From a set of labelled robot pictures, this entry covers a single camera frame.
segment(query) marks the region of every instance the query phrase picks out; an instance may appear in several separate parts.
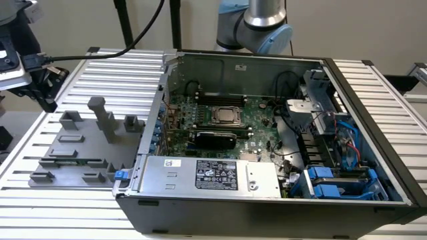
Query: label sticker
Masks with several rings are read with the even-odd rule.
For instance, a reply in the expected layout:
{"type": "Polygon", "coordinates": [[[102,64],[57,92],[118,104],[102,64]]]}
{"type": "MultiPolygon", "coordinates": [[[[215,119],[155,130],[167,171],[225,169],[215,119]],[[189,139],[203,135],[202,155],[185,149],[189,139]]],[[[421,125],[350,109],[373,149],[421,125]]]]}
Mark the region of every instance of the label sticker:
{"type": "Polygon", "coordinates": [[[237,65],[237,66],[235,66],[235,70],[238,70],[238,71],[246,71],[246,70],[247,70],[247,66],[246,66],[246,65],[237,65]]]}
{"type": "Polygon", "coordinates": [[[165,166],[166,167],[181,167],[182,166],[182,160],[181,159],[166,159],[165,160],[165,166]]]}
{"type": "Polygon", "coordinates": [[[198,160],[195,187],[207,190],[239,190],[235,161],[198,160]]]}

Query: cpu socket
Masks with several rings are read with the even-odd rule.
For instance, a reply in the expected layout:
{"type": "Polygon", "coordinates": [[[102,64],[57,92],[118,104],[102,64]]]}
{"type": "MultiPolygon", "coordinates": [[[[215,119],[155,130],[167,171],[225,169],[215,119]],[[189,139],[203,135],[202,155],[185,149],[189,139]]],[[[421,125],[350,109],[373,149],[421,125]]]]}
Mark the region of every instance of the cpu socket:
{"type": "Polygon", "coordinates": [[[211,124],[218,125],[241,125],[241,108],[235,106],[213,107],[211,124]]]}

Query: white label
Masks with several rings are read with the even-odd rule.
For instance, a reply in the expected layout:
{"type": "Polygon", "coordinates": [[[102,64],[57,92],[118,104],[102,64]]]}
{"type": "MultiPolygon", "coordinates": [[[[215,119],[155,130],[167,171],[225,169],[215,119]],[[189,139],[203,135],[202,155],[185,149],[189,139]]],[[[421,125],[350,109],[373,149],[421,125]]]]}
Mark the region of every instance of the white label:
{"type": "Polygon", "coordinates": [[[182,166],[182,160],[181,159],[166,159],[165,160],[165,166],[166,167],[181,167],[182,166]]]}
{"type": "Polygon", "coordinates": [[[247,66],[246,66],[246,65],[237,65],[237,66],[235,66],[235,69],[237,69],[238,71],[246,71],[246,70],[247,70],[247,66]]]}

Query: warning label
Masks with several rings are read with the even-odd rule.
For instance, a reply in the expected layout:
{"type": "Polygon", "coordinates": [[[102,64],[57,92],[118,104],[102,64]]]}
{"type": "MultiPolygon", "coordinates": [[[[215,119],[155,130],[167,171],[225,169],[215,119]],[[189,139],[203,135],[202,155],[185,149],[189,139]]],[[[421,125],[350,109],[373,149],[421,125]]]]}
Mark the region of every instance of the warning label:
{"type": "Polygon", "coordinates": [[[239,190],[235,161],[198,160],[195,187],[213,190],[239,190]]]}

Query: connector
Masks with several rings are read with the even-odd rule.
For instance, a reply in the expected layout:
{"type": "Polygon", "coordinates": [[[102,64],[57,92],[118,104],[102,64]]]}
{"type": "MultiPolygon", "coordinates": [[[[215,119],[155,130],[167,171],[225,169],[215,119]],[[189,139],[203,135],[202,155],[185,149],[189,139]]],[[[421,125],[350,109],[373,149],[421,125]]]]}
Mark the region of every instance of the connector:
{"type": "Polygon", "coordinates": [[[22,57],[26,72],[34,72],[47,67],[50,60],[45,53],[31,54],[22,57]]]}
{"type": "Polygon", "coordinates": [[[127,171],[117,171],[114,174],[114,179],[118,181],[129,180],[130,173],[127,171]]]}

